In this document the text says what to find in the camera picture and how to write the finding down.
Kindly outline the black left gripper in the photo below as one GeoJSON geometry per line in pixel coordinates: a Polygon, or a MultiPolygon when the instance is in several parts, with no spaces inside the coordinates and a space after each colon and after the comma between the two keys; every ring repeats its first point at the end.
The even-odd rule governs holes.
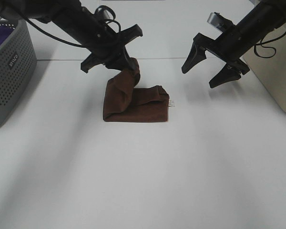
{"type": "Polygon", "coordinates": [[[130,58],[126,45],[137,37],[142,37],[143,31],[136,24],[128,29],[117,33],[117,39],[111,44],[100,46],[104,55],[92,52],[82,63],[81,70],[87,73],[92,67],[102,64],[108,69],[135,70],[136,64],[130,58]]]}

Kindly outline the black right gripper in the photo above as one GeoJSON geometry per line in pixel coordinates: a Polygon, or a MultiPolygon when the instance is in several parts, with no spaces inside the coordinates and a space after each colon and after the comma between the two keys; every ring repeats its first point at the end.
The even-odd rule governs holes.
{"type": "Polygon", "coordinates": [[[205,52],[209,51],[227,64],[210,81],[210,88],[237,81],[241,78],[240,72],[246,74],[249,67],[240,60],[240,57],[250,49],[250,42],[244,39],[236,27],[223,32],[215,40],[201,33],[193,38],[190,53],[182,65],[182,73],[189,72],[196,64],[206,59],[205,52]]]}

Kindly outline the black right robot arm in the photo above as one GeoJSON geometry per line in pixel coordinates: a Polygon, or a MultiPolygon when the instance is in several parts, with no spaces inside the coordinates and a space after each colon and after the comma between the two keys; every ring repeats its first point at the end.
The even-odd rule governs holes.
{"type": "Polygon", "coordinates": [[[198,33],[193,38],[182,73],[187,73],[205,60],[205,53],[210,52],[225,62],[222,70],[209,82],[210,87],[215,88],[237,81],[249,72],[241,56],[252,47],[264,45],[262,39],[286,23],[286,0],[261,0],[238,24],[233,24],[217,12],[210,13],[207,21],[221,34],[213,40],[198,33]]]}

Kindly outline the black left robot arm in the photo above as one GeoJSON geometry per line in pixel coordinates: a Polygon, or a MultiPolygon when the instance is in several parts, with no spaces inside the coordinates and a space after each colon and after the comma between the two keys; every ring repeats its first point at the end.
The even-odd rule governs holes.
{"type": "Polygon", "coordinates": [[[0,0],[0,16],[9,21],[24,19],[43,34],[70,46],[85,48],[90,55],[81,63],[87,73],[92,67],[103,64],[108,69],[136,70],[137,61],[129,57],[126,44],[143,35],[136,24],[128,29],[115,31],[110,23],[120,27],[115,12],[106,5],[90,12],[79,0],[0,0]],[[68,42],[51,35],[34,24],[53,22],[76,40],[68,42]]]}

